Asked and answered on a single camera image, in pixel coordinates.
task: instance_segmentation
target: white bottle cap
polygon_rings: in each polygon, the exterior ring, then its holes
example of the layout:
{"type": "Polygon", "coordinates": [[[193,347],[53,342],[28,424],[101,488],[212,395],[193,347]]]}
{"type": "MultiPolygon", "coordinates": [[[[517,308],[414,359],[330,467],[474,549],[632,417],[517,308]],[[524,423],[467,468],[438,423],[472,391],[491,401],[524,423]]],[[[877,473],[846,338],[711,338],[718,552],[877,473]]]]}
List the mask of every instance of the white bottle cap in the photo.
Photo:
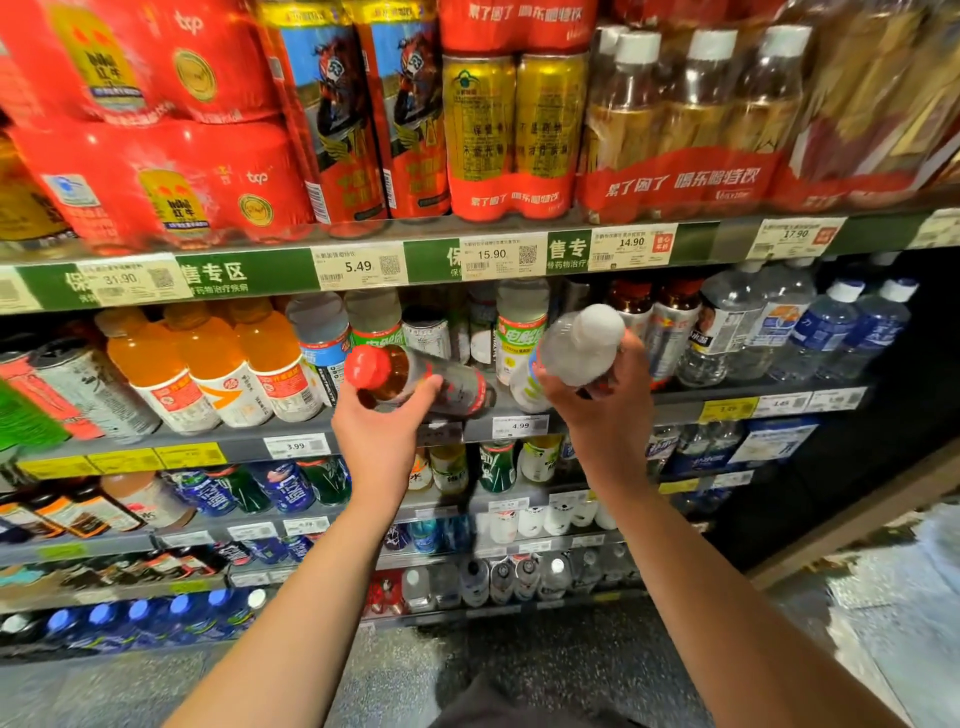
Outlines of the white bottle cap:
{"type": "Polygon", "coordinates": [[[807,25],[772,25],[763,35],[760,55],[784,59],[802,56],[811,30],[807,25]]]}
{"type": "Polygon", "coordinates": [[[613,60],[629,65],[648,65],[660,56],[660,34],[650,31],[630,31],[616,40],[613,60]]]}
{"type": "Polygon", "coordinates": [[[887,301],[906,303],[919,287],[920,284],[912,279],[885,280],[880,286],[880,297],[887,301]]]}
{"type": "Polygon", "coordinates": [[[835,280],[827,295],[841,303],[853,303],[863,293],[862,280],[835,280]]]}
{"type": "Polygon", "coordinates": [[[736,31],[696,31],[686,56],[695,61],[725,61],[733,55],[736,31]]]}

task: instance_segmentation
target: price label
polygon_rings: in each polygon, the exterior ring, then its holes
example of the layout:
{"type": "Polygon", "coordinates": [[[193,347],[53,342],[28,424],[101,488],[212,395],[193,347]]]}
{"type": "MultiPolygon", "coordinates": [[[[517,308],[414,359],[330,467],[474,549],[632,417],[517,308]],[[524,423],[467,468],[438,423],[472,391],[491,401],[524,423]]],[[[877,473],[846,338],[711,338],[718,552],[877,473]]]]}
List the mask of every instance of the price label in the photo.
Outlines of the price label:
{"type": "Polygon", "coordinates": [[[20,272],[12,265],[0,265],[0,313],[42,311],[20,272]]]}
{"type": "Polygon", "coordinates": [[[406,285],[403,243],[315,245],[310,249],[322,291],[347,291],[378,285],[406,285]]]}
{"type": "Polygon", "coordinates": [[[805,412],[838,412],[843,409],[856,409],[865,394],[867,394],[866,387],[822,389],[813,393],[805,412]]]}
{"type": "Polygon", "coordinates": [[[624,270],[670,262],[677,223],[594,228],[589,271],[624,270]]]}
{"type": "Polygon", "coordinates": [[[812,392],[798,392],[792,395],[766,395],[756,401],[754,417],[784,417],[802,415],[810,404],[812,392]]]}
{"type": "Polygon", "coordinates": [[[330,519],[318,516],[312,519],[287,519],[283,522],[283,530],[287,536],[303,536],[308,533],[324,533],[330,527],[330,519]]]}
{"type": "Polygon", "coordinates": [[[460,238],[463,280],[546,275],[546,232],[460,238]]]}
{"type": "Polygon", "coordinates": [[[781,217],[764,220],[748,260],[822,255],[847,222],[846,217],[781,217]]]}
{"type": "Polygon", "coordinates": [[[94,452],[86,457],[104,475],[145,473],[163,470],[163,463],[153,448],[127,449],[116,452],[94,452]]]}
{"type": "Polygon", "coordinates": [[[269,521],[263,523],[245,523],[227,526],[233,541],[255,541],[256,539],[275,539],[276,526],[269,521]]]}
{"type": "Polygon", "coordinates": [[[326,443],[326,435],[322,432],[287,437],[265,437],[263,444],[274,460],[330,454],[330,445],[326,443]]]}
{"type": "Polygon", "coordinates": [[[216,443],[196,445],[169,445],[154,448],[166,470],[176,468],[202,468],[206,465],[226,465],[227,459],[216,443]]]}
{"type": "Polygon", "coordinates": [[[550,427],[550,415],[520,415],[494,417],[493,440],[515,440],[518,437],[545,435],[550,427]]]}
{"type": "Polygon", "coordinates": [[[58,457],[52,460],[21,460],[16,466],[38,480],[100,474],[96,466],[82,455],[58,457]]]}
{"type": "Polygon", "coordinates": [[[518,497],[513,500],[491,500],[487,504],[488,513],[502,513],[503,511],[522,511],[530,507],[528,497],[518,497]]]}
{"type": "Polygon", "coordinates": [[[209,531],[193,531],[192,533],[163,534],[160,540],[167,548],[182,548],[184,546],[207,546],[216,544],[217,540],[209,531]]]}
{"type": "Polygon", "coordinates": [[[607,538],[605,533],[592,533],[589,536],[574,536],[570,548],[580,548],[582,546],[602,546],[607,538]]]}
{"type": "Polygon", "coordinates": [[[78,260],[77,270],[101,305],[140,305],[193,298],[172,253],[78,260]]]}
{"type": "Polygon", "coordinates": [[[754,416],[759,397],[740,397],[736,400],[705,401],[697,422],[715,423],[725,420],[749,420],[754,416]]]}

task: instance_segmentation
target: qr code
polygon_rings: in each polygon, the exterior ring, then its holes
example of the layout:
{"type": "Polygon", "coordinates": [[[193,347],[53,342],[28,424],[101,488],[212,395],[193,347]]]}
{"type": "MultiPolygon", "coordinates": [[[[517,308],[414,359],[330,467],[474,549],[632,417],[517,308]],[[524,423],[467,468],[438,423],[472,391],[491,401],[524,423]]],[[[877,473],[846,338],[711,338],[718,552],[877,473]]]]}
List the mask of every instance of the qr code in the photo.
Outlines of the qr code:
{"type": "Polygon", "coordinates": [[[537,246],[521,245],[520,246],[520,265],[533,265],[536,262],[537,262],[537,246]]]}
{"type": "Polygon", "coordinates": [[[400,275],[400,259],[396,255],[380,256],[380,273],[384,276],[400,275]]]}

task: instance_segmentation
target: floor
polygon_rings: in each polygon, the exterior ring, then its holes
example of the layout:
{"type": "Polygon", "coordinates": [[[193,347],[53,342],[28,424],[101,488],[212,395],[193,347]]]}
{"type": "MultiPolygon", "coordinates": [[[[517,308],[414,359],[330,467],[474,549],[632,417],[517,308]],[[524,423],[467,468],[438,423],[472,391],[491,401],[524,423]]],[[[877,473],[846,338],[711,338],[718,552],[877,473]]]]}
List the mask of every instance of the floor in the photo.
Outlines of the floor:
{"type": "MultiPolygon", "coordinates": [[[[916,543],[863,551],[849,575],[805,572],[771,593],[914,728],[960,725],[960,506],[938,508],[916,543]]],[[[0,668],[0,726],[158,725],[225,649],[0,668]]],[[[481,673],[521,703],[614,709],[650,728],[712,725],[643,600],[361,633],[327,724],[426,726],[481,673]]]]}

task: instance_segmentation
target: water bottle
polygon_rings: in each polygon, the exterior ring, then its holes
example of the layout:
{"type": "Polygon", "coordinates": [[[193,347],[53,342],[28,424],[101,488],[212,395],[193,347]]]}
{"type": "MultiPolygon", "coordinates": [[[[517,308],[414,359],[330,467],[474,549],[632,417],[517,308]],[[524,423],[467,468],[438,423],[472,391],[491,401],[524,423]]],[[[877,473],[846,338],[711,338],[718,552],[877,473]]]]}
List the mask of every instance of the water bottle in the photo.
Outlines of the water bottle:
{"type": "Polygon", "coordinates": [[[625,330],[623,318],[605,303],[565,313],[537,343],[522,367],[510,376],[510,393],[524,412],[543,412],[550,402],[540,387],[534,364],[564,384],[583,387],[610,370],[625,330]]]}
{"type": "Polygon", "coordinates": [[[860,280],[837,280],[818,296],[774,356],[770,376],[788,382],[810,379],[856,326],[859,313],[853,302],[862,291],[860,280]]]}
{"type": "Polygon", "coordinates": [[[751,381],[767,373],[777,350],[817,297],[810,272],[812,257],[795,257],[768,265],[756,278],[765,301],[760,317],[747,338],[747,346],[727,357],[728,381],[751,381]]]}
{"type": "Polygon", "coordinates": [[[747,343],[763,311],[757,288],[763,261],[745,260],[710,276],[700,288],[703,307],[677,365],[687,387],[711,387],[727,375],[727,358],[747,343]]]}
{"type": "Polygon", "coordinates": [[[917,290],[911,279],[887,280],[877,294],[856,302],[860,318],[840,348],[817,370],[820,379],[848,381],[863,374],[874,359],[890,346],[910,321],[904,305],[917,290]]]}

